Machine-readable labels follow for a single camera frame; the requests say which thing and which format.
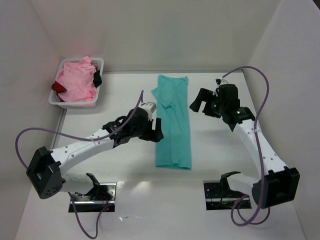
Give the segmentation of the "teal t shirt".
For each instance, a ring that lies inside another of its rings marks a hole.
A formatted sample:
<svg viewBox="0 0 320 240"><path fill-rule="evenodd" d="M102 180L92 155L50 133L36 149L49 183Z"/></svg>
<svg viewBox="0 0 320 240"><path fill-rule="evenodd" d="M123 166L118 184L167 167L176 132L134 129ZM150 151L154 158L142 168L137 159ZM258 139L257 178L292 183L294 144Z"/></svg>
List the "teal t shirt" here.
<svg viewBox="0 0 320 240"><path fill-rule="evenodd" d="M188 112L188 78L159 75L151 91L157 101L163 139L155 147L155 166L191 170L191 132Z"/></svg>

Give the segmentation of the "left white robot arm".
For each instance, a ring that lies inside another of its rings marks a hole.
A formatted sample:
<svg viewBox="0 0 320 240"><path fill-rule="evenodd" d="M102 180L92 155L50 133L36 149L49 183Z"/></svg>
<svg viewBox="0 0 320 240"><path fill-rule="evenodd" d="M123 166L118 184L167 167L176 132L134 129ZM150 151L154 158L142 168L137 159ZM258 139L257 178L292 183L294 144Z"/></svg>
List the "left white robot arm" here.
<svg viewBox="0 0 320 240"><path fill-rule="evenodd" d="M101 184L93 174L71 175L68 171L97 154L128 143L132 138L158 143L164 138L162 120L153 119L151 110L132 109L127 116L108 122L83 141L52 150L44 146L38 148L26 175L40 199L48 199L58 192L96 193Z"/></svg>

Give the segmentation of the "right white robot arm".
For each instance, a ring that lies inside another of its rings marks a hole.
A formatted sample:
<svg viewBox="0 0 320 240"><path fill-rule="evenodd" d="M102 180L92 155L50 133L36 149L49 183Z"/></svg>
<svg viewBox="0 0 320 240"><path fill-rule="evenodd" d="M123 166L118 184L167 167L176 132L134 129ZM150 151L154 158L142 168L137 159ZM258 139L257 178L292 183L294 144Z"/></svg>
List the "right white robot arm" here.
<svg viewBox="0 0 320 240"><path fill-rule="evenodd" d="M257 117L245 106L241 106L238 88L235 84L221 84L216 90L201 88L190 105L193 112L222 119L238 136L248 150L259 177L246 176L239 171L221 175L223 193L240 192L261 209L293 201L296 196L300 173L287 164L273 150L257 123Z"/></svg>

